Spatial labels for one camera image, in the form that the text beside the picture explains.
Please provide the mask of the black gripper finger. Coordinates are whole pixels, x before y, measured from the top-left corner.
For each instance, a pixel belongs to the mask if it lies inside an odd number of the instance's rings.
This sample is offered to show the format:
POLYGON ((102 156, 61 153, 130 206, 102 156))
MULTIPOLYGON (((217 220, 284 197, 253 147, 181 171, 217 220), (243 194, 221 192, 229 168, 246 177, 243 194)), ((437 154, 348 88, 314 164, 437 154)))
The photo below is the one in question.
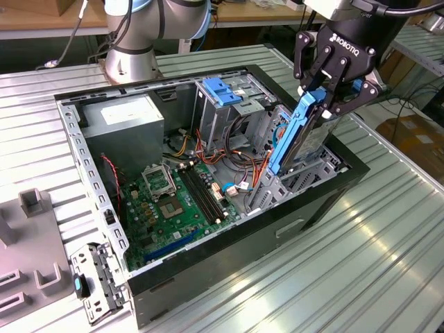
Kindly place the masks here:
POLYGON ((328 92, 335 91, 335 81, 327 71, 335 51, 335 33, 331 30, 302 31, 296 35, 293 75, 305 92, 314 91, 325 80, 328 92))
POLYGON ((341 57, 334 66, 327 86, 327 109, 342 116, 380 95, 380 77, 374 57, 353 60, 341 57))

